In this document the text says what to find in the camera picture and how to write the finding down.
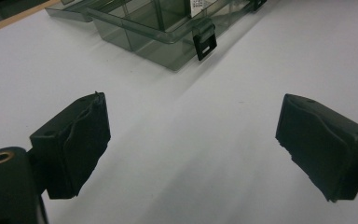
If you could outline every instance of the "transparent plastic box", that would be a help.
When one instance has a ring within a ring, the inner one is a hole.
[[[203,0],[203,10],[194,17],[189,0],[85,0],[47,11],[93,20],[103,40],[176,71],[195,55],[201,61],[216,47],[217,36],[265,1]]]

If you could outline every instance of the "black clip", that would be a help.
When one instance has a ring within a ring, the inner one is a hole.
[[[261,6],[263,6],[266,2],[267,2],[267,0],[254,0],[253,12],[255,12],[259,8],[261,8]]]
[[[211,20],[203,20],[193,29],[193,41],[199,61],[217,46],[214,29],[215,26]]]

